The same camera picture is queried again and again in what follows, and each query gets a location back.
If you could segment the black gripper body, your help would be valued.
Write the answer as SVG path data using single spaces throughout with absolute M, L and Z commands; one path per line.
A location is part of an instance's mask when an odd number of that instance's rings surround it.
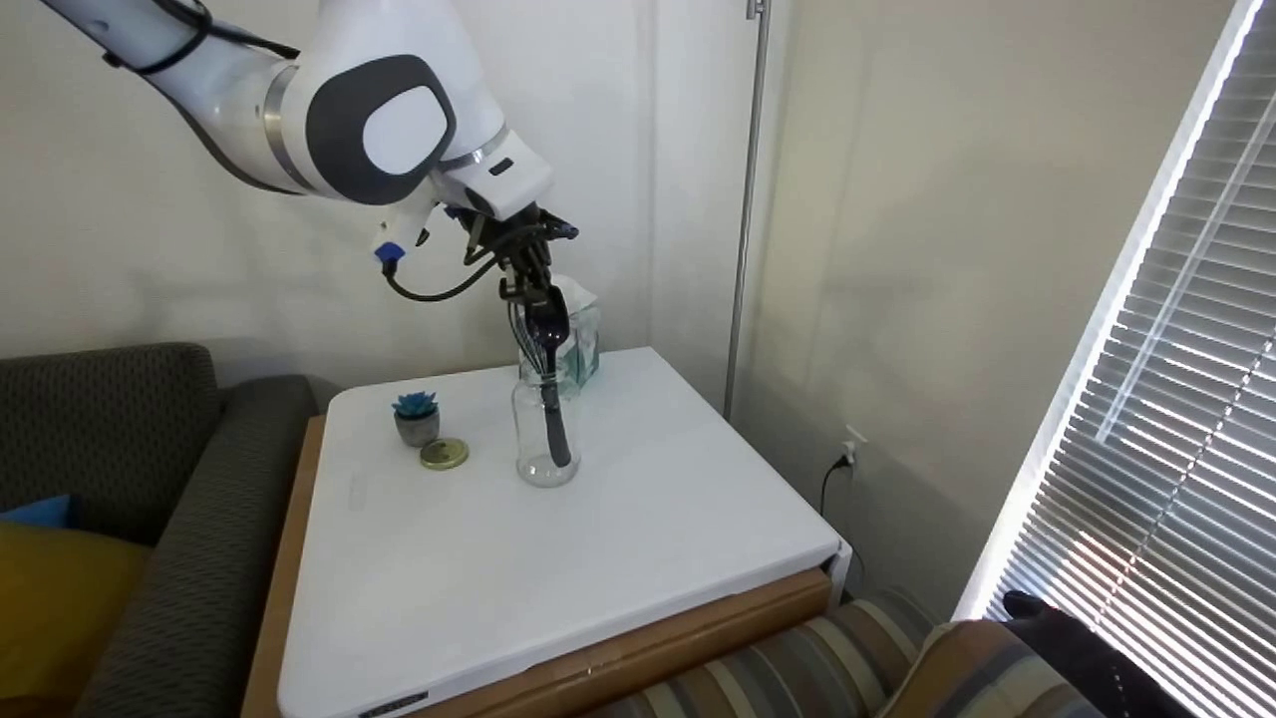
M 536 279 L 536 282 L 552 275 L 552 245 L 579 235 L 573 223 L 557 219 L 537 202 L 524 206 L 511 219 L 460 206 L 455 219 L 468 230 L 463 263 L 496 258 L 515 279 Z

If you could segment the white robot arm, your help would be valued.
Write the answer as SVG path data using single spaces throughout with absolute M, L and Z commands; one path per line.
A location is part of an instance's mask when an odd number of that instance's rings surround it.
M 552 168 L 505 125 L 455 0 L 321 0 L 303 48 L 220 24 L 205 0 L 43 4 L 149 78 L 234 180 L 380 206 L 396 295 L 452 299 L 399 282 L 406 238 L 442 206 L 470 235 L 468 263 L 501 267 L 517 346 L 565 343 L 552 238 L 579 226 L 544 206 Z

